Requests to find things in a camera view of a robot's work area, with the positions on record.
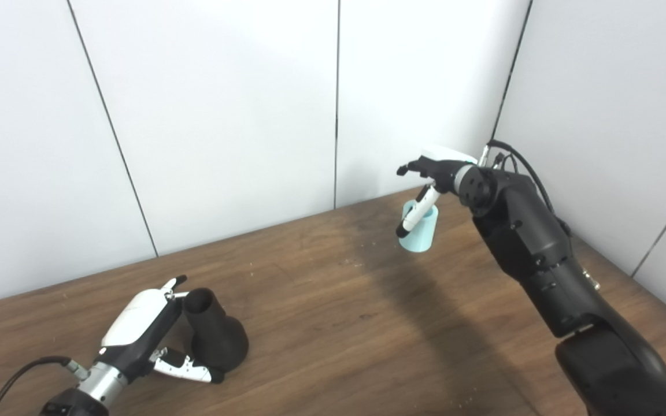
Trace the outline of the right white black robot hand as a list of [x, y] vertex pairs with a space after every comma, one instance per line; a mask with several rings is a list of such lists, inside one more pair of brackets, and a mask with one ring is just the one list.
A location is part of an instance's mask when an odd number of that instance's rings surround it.
[[415, 227], [426, 217], [436, 201], [444, 193], [455, 193], [455, 180], [459, 172], [466, 166], [476, 165], [478, 159], [442, 146], [426, 146], [423, 148], [421, 156], [414, 161], [399, 166], [396, 171], [397, 176], [404, 176], [407, 173], [417, 173], [424, 179], [431, 179], [432, 182], [426, 184], [415, 202], [404, 215], [396, 229], [396, 235], [399, 239], [407, 237]]

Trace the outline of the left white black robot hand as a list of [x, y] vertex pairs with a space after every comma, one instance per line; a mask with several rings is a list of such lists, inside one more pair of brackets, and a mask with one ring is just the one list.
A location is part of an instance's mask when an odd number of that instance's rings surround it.
[[224, 382], [224, 372], [200, 364], [188, 353], [159, 347], [182, 316], [187, 293], [174, 290], [185, 281], [187, 276], [174, 277], [161, 288], [135, 295], [102, 338], [96, 363], [116, 369], [127, 384], [153, 371], [207, 384]]

